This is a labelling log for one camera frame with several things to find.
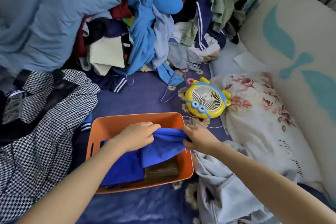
bed sheet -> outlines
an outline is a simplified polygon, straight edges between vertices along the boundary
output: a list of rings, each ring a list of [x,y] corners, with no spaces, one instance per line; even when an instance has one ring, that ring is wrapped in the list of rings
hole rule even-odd
[[[198,72],[190,70],[183,72],[187,78],[199,79],[201,76],[211,78],[207,64],[202,64]],[[95,75],[90,77],[93,81],[95,80]],[[189,116],[184,111],[184,101],[181,99],[186,83],[181,84],[177,89],[170,86],[164,100],[169,99],[178,90],[180,94],[167,103],[162,103],[161,96],[167,85],[157,73],[137,72],[128,77],[130,83],[133,77],[134,84],[125,86],[120,94],[111,93],[108,90],[102,90],[99,93],[97,107],[92,113],[93,119],[103,116],[155,112],[179,112],[183,116]],[[211,127],[222,125],[219,118],[211,119],[210,124],[206,120],[201,120],[201,122]],[[210,130],[221,141],[230,140],[224,128],[211,128]],[[87,141],[77,144],[76,149],[74,148],[74,158],[81,158],[84,161],[86,146]],[[95,195],[77,224],[197,224],[199,213],[197,200],[194,197],[197,181],[198,177],[194,175],[182,184],[166,184],[148,189]]]

gray denim jeans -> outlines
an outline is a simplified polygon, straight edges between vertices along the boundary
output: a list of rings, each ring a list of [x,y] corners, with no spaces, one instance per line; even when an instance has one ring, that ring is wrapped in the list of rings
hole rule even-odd
[[[169,42],[167,60],[178,69],[190,69],[198,71],[201,58],[188,46]]]

left arm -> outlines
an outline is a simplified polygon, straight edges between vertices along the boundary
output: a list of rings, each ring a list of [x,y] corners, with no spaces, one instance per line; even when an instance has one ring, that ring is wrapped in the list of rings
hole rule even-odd
[[[153,142],[152,133],[159,127],[151,122],[128,126],[33,205],[17,224],[75,223],[117,159]]]

yellow fan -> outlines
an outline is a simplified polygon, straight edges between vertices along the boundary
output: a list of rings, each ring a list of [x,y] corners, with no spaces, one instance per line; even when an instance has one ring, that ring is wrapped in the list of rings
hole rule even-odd
[[[209,119],[222,114],[225,107],[231,105],[231,94],[225,90],[220,91],[210,82],[201,77],[194,80],[193,85],[185,93],[185,103],[189,111],[196,117]]]

forearm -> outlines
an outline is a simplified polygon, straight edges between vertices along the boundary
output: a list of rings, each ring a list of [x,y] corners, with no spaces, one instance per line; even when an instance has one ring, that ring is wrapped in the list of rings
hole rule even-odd
[[[336,213],[308,192],[221,143],[213,156],[224,163],[283,224],[336,223]]]
[[[107,171],[123,154],[119,145],[110,140],[93,157],[65,177],[39,202],[32,206],[17,223],[75,223]]]

